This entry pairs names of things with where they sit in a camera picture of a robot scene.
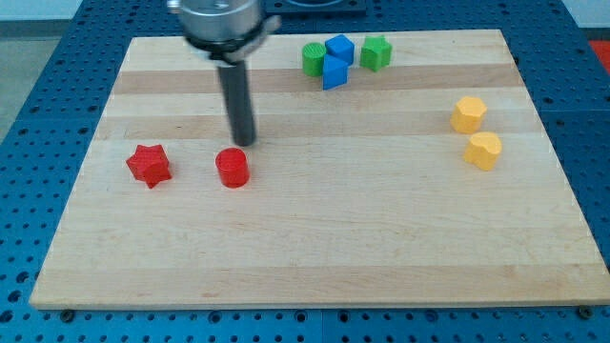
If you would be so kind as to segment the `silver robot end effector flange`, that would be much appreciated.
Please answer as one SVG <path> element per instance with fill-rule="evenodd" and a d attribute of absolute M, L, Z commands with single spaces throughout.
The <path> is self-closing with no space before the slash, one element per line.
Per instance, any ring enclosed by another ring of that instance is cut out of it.
<path fill-rule="evenodd" d="M 215 63 L 246 60 L 281 26 L 258 0 L 168 0 L 167 7 L 192 49 Z"/>

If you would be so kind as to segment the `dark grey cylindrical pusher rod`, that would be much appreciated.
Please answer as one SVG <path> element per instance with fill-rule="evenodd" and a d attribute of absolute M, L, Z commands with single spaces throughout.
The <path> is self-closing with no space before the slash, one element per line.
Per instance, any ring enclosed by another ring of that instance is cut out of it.
<path fill-rule="evenodd" d="M 218 76 L 232 139 L 237 146 L 249 147 L 256 140 L 256 128 L 246 63 L 219 67 Z"/>

